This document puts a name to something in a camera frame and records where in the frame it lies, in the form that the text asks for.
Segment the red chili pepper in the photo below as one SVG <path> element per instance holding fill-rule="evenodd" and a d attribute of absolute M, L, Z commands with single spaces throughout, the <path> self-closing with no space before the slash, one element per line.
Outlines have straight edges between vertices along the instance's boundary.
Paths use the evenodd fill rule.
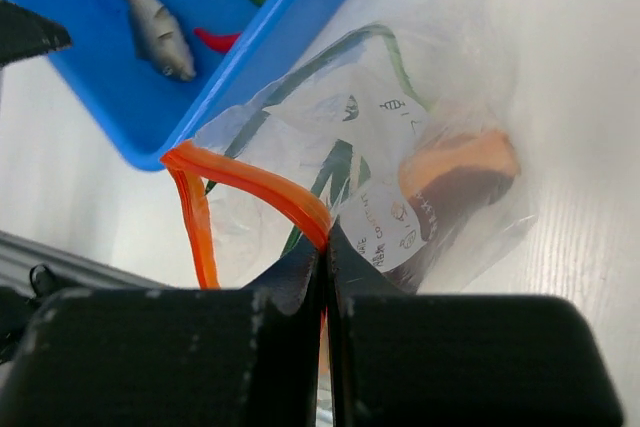
<path fill-rule="evenodd" d="M 220 54 L 228 53 L 241 36 L 241 33 L 225 35 L 213 34 L 200 27 L 194 28 L 193 33 L 209 49 Z"/>

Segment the clear zip top bag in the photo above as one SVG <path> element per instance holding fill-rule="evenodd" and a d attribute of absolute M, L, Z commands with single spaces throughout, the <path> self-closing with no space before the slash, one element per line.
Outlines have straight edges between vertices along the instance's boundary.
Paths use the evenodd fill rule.
<path fill-rule="evenodd" d="M 486 24 L 380 23 L 395 34 L 418 101 L 403 92 L 380 36 L 312 75 L 277 105 L 267 87 L 220 113 L 163 162 L 173 177 L 200 287 L 246 283 L 299 241 L 315 247 L 342 229 L 358 254 L 414 293 L 450 278 L 461 287 L 500 259 L 535 221 L 525 155 L 505 115 L 514 63 Z M 236 159 L 224 154 L 252 114 L 267 120 Z M 521 172 L 496 203 L 434 246 L 400 191 L 401 163 L 459 134 L 505 132 Z M 353 148 L 366 180 L 335 202 L 311 187 L 338 140 Z"/>

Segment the grey toy fish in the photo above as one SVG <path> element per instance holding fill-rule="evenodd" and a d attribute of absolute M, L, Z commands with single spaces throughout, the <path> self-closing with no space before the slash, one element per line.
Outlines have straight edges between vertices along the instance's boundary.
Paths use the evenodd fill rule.
<path fill-rule="evenodd" d="M 128 6 L 135 55 L 163 77 L 191 82 L 195 60 L 180 23 L 160 0 L 124 0 Z"/>

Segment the orange purple sweet potato slice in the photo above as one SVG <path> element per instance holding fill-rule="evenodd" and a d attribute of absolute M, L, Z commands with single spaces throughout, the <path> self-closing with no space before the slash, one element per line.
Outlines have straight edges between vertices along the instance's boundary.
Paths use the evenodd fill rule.
<path fill-rule="evenodd" d="M 421 240 L 434 246 L 499 201 L 520 172 L 509 136 L 489 130 L 420 148 L 401 163 L 398 183 L 418 218 Z"/>

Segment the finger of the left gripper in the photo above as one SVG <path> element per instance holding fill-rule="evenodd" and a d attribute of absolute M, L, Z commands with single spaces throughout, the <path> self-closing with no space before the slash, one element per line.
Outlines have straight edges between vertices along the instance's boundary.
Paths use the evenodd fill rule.
<path fill-rule="evenodd" d="M 1 66 L 48 55 L 72 45 L 69 32 L 61 24 L 1 0 Z"/>

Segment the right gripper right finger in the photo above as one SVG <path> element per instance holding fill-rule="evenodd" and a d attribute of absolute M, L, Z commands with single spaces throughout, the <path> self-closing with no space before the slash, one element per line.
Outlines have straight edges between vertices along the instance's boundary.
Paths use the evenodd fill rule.
<path fill-rule="evenodd" d="M 326 256 L 338 426 L 620 426 L 585 318 L 547 295 L 402 292 L 342 229 Z"/>

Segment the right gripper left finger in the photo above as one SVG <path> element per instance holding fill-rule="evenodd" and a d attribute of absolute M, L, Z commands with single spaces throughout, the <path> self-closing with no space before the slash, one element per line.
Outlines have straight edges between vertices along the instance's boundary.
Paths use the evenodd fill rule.
<path fill-rule="evenodd" d="M 2 386 L 2 424 L 314 425 L 319 263 L 304 239 L 240 289 L 48 296 Z"/>

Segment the blue plastic bin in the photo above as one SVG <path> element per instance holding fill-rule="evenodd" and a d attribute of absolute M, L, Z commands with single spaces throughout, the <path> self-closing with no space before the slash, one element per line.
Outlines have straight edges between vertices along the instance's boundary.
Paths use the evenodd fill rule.
<path fill-rule="evenodd" d="M 175 82 L 138 59 L 123 0 L 10 0 L 62 24 L 71 48 L 51 62 L 120 154 L 143 170 L 230 106 L 285 75 L 344 0 L 161 0 L 177 17 L 196 78 Z M 241 33 L 226 54 L 194 28 Z"/>

